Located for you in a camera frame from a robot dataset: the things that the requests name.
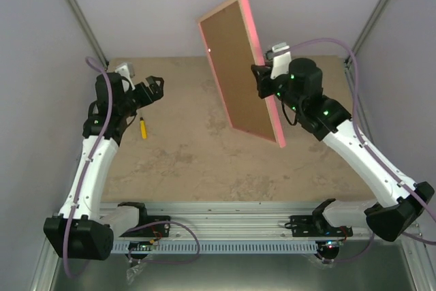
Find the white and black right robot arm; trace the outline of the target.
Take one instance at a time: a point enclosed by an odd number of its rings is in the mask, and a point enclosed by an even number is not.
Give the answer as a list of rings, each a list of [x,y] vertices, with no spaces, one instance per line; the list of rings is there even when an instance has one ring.
[[[328,236],[342,226],[368,228],[393,242],[425,210],[435,190],[401,173],[355,125],[351,114],[337,100],[323,93],[322,71],[306,58],[290,60],[278,76],[273,64],[252,65],[258,95],[275,96],[295,116],[301,127],[340,155],[375,196],[366,202],[341,202],[334,198],[312,213],[313,229]]]

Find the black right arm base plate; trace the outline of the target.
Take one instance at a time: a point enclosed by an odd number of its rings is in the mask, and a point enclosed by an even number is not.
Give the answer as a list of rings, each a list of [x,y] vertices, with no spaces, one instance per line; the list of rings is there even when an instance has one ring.
[[[293,237],[349,237],[353,236],[352,228],[331,226],[324,218],[316,219],[312,215],[293,215],[284,224],[292,231]]]

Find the yellow handled screwdriver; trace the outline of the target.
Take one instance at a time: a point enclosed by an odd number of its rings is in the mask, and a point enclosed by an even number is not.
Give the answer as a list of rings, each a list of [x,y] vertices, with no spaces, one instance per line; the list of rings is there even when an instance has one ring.
[[[140,132],[143,140],[147,139],[146,124],[143,117],[140,117]]]

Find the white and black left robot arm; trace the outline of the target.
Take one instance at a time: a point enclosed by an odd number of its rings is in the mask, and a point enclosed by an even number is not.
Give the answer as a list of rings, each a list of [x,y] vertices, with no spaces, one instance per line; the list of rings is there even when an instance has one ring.
[[[164,80],[149,76],[132,84],[120,73],[96,78],[96,99],[83,125],[82,155],[67,199],[46,219],[44,234],[63,259],[105,260],[115,238],[130,231],[141,236],[149,229],[143,204],[125,202],[107,218],[100,217],[104,183],[119,150],[129,118],[164,96]]]

